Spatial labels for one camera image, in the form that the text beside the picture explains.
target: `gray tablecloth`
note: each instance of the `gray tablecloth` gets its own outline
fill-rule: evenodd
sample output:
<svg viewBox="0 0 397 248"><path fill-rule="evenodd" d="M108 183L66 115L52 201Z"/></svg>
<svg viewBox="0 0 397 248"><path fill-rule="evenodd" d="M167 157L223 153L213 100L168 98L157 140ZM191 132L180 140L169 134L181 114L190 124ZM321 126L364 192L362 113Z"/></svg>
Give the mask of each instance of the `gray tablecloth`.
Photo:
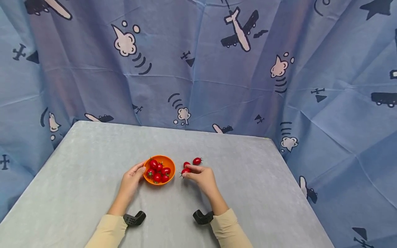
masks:
<svg viewBox="0 0 397 248"><path fill-rule="evenodd" d="M0 224L0 247L84 247L123 173L157 154L178 170L202 157L254 247L333 247L270 139L87 121L72 127ZM210 211L187 179L144 182L128 213L147 217L120 247L218 247L211 227L195 224L197 209Z"/></svg>

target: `black mount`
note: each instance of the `black mount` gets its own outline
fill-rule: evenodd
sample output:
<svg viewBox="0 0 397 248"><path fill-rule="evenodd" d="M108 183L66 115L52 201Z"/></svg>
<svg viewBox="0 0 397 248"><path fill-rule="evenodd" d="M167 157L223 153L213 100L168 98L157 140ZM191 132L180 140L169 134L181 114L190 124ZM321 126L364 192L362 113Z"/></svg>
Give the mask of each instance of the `black mount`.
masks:
<svg viewBox="0 0 397 248"><path fill-rule="evenodd" d="M197 210L193 214L193 218L196 220L197 224L199 225L205 225L210 223L214 219L214 212L208 212L206 215L203 215L203 213L200 210Z"/></svg>
<svg viewBox="0 0 397 248"><path fill-rule="evenodd" d="M123 219L125 221L125 223L131 227L131 226L139 226L140 224L142 224L142 222L145 220L146 218L146 214L143 211L139 211L135 217L131 216L129 214L125 214L123 216Z"/></svg>

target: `forearm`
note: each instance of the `forearm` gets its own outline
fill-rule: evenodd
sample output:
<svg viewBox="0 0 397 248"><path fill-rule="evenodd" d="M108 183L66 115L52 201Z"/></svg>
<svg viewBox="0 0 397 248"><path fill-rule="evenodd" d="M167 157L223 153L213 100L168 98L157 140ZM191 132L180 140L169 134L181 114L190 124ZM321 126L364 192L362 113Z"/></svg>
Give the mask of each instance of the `forearm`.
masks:
<svg viewBox="0 0 397 248"><path fill-rule="evenodd" d="M117 248L126 229L122 216L104 215L85 248Z"/></svg>
<svg viewBox="0 0 397 248"><path fill-rule="evenodd" d="M211 227L221 248L252 247L232 209L227 210L222 215L215 215Z"/></svg>
<svg viewBox="0 0 397 248"><path fill-rule="evenodd" d="M212 230L219 241L221 248L250 248L249 239L237 221L233 210L229 209L218 189L208 195L214 219L211 222Z"/></svg>
<svg viewBox="0 0 397 248"><path fill-rule="evenodd" d="M127 197L117 195L116 199L114 200L107 214L115 215L115 216L124 216L125 213L127 212L127 207L129 203L130 200Z"/></svg>
<svg viewBox="0 0 397 248"><path fill-rule="evenodd" d="M123 216L129 205L129 198L117 195L108 213L99 222L85 248L117 248L125 235L127 224Z"/></svg>
<svg viewBox="0 0 397 248"><path fill-rule="evenodd" d="M207 196L210 201L212 211L214 215L218 216L229 210L225 200L218 189L214 190L210 195Z"/></svg>

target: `beige long-sleeve shirt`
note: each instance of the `beige long-sleeve shirt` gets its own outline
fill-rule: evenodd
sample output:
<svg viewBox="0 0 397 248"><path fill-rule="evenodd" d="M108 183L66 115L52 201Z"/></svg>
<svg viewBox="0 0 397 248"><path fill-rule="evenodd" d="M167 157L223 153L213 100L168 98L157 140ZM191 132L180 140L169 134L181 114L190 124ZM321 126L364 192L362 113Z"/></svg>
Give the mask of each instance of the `beige long-sleeve shirt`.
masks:
<svg viewBox="0 0 397 248"><path fill-rule="evenodd" d="M211 227L221 248L252 247L232 209L219 216L214 216L211 221ZM124 237L126 229L127 224L124 222L123 217L104 215L85 248L117 248Z"/></svg>

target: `blue curtain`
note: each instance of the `blue curtain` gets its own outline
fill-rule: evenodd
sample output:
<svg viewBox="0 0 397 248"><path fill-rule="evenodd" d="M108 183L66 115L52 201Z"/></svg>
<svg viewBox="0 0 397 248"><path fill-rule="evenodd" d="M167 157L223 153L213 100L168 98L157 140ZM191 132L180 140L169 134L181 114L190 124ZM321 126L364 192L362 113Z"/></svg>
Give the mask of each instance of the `blue curtain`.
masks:
<svg viewBox="0 0 397 248"><path fill-rule="evenodd" d="M0 220L87 120L270 137L335 247L396 246L397 1L0 4Z"/></svg>

